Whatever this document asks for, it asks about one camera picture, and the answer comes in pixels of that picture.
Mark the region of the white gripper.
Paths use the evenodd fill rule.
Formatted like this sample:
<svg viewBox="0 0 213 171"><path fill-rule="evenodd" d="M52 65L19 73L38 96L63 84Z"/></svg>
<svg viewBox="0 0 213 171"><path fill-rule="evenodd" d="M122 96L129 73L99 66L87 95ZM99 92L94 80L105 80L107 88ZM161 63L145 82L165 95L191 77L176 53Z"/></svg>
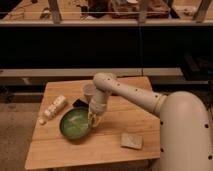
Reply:
<svg viewBox="0 0 213 171"><path fill-rule="evenodd" d="M89 103L88 121L92 128L96 128L101 122L101 115L107 109L109 92L96 89Z"/></svg>

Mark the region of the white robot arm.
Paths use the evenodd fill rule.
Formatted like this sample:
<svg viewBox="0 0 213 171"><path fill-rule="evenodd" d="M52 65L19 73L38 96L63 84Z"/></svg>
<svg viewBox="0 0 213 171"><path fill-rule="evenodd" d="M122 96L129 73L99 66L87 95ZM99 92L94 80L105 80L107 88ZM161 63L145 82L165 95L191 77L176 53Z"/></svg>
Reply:
<svg viewBox="0 0 213 171"><path fill-rule="evenodd" d="M105 113L113 93L160 118L161 171L213 171L210 121L199 97L187 91L159 94L122 83L112 73L95 74L93 85L93 115Z"/></svg>

